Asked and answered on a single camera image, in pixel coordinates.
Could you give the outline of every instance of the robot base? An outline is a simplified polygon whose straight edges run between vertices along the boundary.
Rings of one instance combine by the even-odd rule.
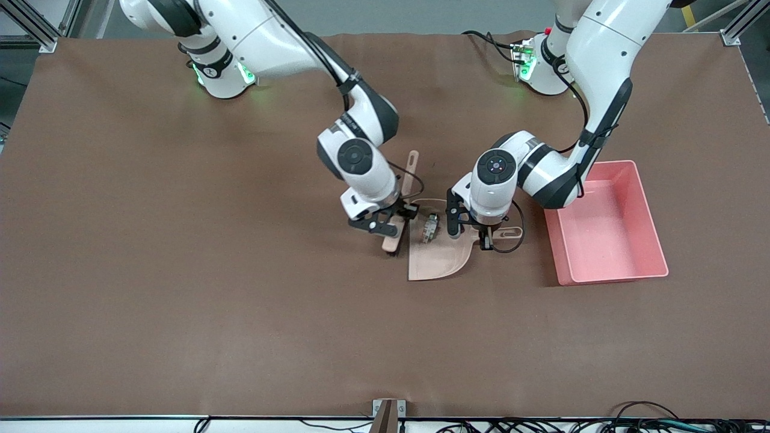
[[[567,86],[559,79],[558,76],[556,76],[556,72],[554,72],[553,66],[549,65],[543,57],[541,46],[545,38],[546,35],[544,33],[540,33],[532,38],[531,42],[524,43],[525,45],[531,44],[532,49],[534,50],[534,54],[532,55],[534,57],[534,61],[531,63],[528,69],[514,65],[514,73],[519,78],[519,80],[527,83],[527,85],[530,86],[535,92],[547,96],[553,96],[563,93],[564,90],[567,90]],[[565,73],[563,77],[567,80],[567,82],[573,81],[569,72]]]
[[[231,99],[240,96],[249,86],[258,86],[259,78],[249,72],[239,62],[231,62],[217,78],[207,75],[206,68],[199,71],[193,66],[192,70],[198,76],[198,84],[217,99]]]

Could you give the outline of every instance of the floor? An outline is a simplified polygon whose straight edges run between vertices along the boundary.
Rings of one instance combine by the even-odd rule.
[[[698,0],[692,5],[695,19],[701,19],[727,5],[730,0]],[[553,24],[554,8],[550,2],[530,0],[281,0],[281,5],[304,29],[318,35],[337,33],[461,33],[468,29],[501,34],[518,29],[540,30]],[[703,31],[725,27],[737,9],[711,23]],[[116,0],[95,0],[83,14],[80,37],[85,38],[163,38],[167,35],[143,32],[123,15]],[[680,32],[687,23],[679,9],[671,9],[658,26],[659,32]],[[758,95],[770,106],[770,14],[742,37],[748,70]],[[16,111],[32,75],[34,49],[0,49],[0,122],[13,124]]]

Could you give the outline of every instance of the brown mat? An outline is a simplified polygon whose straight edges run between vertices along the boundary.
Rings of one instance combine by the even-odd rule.
[[[442,197],[505,133],[567,146],[537,96],[465,36],[329,39],[398,107]],[[515,254],[407,283],[350,229],[311,73],[219,101],[172,40],[62,40],[0,158],[0,413],[770,417],[770,129],[737,48],[655,35],[602,159],[638,164],[671,275],[559,287],[543,213]]]

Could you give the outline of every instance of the metal frame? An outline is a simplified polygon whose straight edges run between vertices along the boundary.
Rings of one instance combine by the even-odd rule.
[[[2,124],[0,124],[0,152],[2,152],[2,145],[5,144],[5,139],[8,138],[8,133],[10,133],[11,130],[9,128],[6,128]]]
[[[369,433],[396,433],[398,418],[405,418],[407,415],[406,400],[383,398],[372,401],[372,406],[375,408],[375,415]]]
[[[26,0],[0,0],[0,9],[40,44],[40,52],[56,50],[56,39],[62,33]]]
[[[719,33],[725,46],[741,45],[739,37],[770,8],[770,0],[751,0]]]
[[[683,30],[683,33],[689,33],[689,32],[695,32],[699,28],[703,27],[704,25],[707,25],[709,22],[712,22],[716,20],[717,18],[721,18],[731,10],[737,8],[738,6],[744,5],[748,0],[736,0],[735,2],[730,3],[729,5],[725,6],[724,8],[719,9],[718,11],[714,12],[713,14],[707,16],[706,18],[703,18],[701,21],[696,22],[695,24],[687,27],[685,30]]]
[[[64,11],[62,22],[59,23],[59,31],[64,36],[70,36],[72,33],[72,25],[75,23],[75,17],[77,16],[80,6],[83,4],[83,0],[69,0],[67,9]]]

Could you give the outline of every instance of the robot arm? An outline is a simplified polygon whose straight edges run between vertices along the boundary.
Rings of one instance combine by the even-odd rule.
[[[399,116],[325,42],[302,32],[274,0],[121,0],[138,27],[177,36],[213,96],[239,95],[253,76],[279,78],[314,69],[332,76],[346,112],[316,141],[318,156],[350,188],[340,197],[352,227],[400,235],[390,216],[416,215],[378,147],[396,135]],[[349,109],[348,96],[353,99]],[[377,218],[385,213],[386,218]]]
[[[484,228],[480,233],[496,230],[507,217],[517,186],[545,209],[559,209],[578,198],[631,95],[631,65],[668,3],[594,0],[585,9],[566,48],[566,63],[591,111],[574,149],[562,156],[527,131],[500,138],[447,191],[450,236],[460,235],[461,224]]]
[[[556,7],[556,17],[551,32],[539,33],[532,39],[522,41],[527,47],[527,54],[520,54],[519,60],[524,65],[515,68],[516,78],[543,95],[558,95],[567,90],[566,82],[572,82],[572,76],[564,68],[557,76],[554,64],[567,51],[567,41],[578,26],[583,12],[591,0],[551,0]]]

